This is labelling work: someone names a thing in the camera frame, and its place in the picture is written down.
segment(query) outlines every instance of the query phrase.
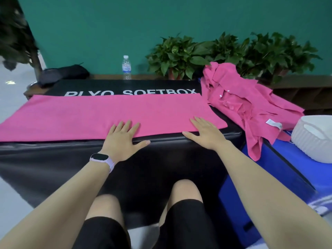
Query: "clothing tag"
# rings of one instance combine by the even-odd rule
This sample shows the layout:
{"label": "clothing tag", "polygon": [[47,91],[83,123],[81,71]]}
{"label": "clothing tag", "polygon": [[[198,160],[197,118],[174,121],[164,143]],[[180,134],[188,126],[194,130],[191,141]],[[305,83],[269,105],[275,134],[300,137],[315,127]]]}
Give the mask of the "clothing tag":
{"label": "clothing tag", "polygon": [[277,127],[279,130],[283,128],[283,125],[280,122],[274,122],[271,119],[268,119],[265,123],[269,124],[270,126]]}

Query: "person's right arm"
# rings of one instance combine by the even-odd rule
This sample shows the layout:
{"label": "person's right arm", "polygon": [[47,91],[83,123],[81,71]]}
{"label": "person's right arm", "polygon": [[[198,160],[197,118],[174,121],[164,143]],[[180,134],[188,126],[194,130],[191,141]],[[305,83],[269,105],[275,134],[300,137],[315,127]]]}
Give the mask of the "person's right arm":
{"label": "person's right arm", "polygon": [[183,134],[217,152],[269,249],[330,249],[332,228],[271,174],[239,151],[210,122],[191,120],[200,136]]}

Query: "hand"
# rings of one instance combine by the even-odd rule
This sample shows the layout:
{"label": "hand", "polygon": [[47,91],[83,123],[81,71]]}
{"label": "hand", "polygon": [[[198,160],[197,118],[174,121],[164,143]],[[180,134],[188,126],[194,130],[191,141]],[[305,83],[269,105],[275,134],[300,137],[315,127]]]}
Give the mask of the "hand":
{"label": "hand", "polygon": [[185,137],[193,140],[202,147],[217,151],[217,149],[220,148],[220,145],[227,142],[224,135],[211,122],[198,117],[195,117],[195,119],[190,119],[190,121],[198,129],[200,135],[197,136],[189,132],[182,133]]}
{"label": "hand", "polygon": [[127,160],[137,151],[150,144],[150,141],[141,141],[133,145],[132,137],[139,128],[139,123],[129,130],[130,124],[131,121],[127,121],[125,125],[121,121],[118,126],[113,125],[105,139],[102,150],[99,152],[108,155],[115,164]]}

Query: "white basket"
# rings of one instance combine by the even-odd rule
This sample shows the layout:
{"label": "white basket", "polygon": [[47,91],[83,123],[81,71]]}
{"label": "white basket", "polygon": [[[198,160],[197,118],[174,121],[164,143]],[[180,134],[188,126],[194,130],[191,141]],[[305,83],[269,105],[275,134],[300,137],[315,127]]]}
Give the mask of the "white basket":
{"label": "white basket", "polygon": [[312,159],[332,163],[332,116],[303,116],[292,133],[292,142]]}

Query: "person's left arm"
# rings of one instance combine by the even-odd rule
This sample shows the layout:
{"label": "person's left arm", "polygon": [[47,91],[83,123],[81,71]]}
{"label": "person's left arm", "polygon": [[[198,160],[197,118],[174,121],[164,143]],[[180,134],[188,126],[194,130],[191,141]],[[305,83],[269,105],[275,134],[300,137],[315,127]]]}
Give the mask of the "person's left arm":
{"label": "person's left arm", "polygon": [[[102,150],[116,164],[147,146],[150,141],[132,144],[139,123],[129,130],[112,126]],[[109,175],[107,163],[88,162],[76,175],[49,196],[0,241],[6,249],[70,249],[83,225],[93,200]]]}

